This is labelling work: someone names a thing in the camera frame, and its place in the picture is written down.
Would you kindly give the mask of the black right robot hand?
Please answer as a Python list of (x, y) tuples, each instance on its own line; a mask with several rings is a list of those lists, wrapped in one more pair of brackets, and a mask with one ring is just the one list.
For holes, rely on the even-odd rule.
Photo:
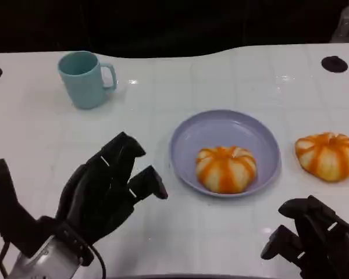
[(301, 270), (301, 278), (349, 278), (346, 221), (312, 195), (290, 199), (278, 211), (294, 220), (297, 231), (278, 226), (263, 248), (262, 259), (280, 255)]

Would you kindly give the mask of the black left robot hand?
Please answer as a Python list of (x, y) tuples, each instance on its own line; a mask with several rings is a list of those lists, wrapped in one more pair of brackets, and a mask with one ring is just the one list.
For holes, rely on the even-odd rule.
[(124, 132), (80, 165), (66, 183), (56, 219), (67, 222), (88, 244), (115, 231), (135, 204), (155, 195), (167, 199), (162, 178), (152, 166), (133, 176), (136, 158), (145, 150)]

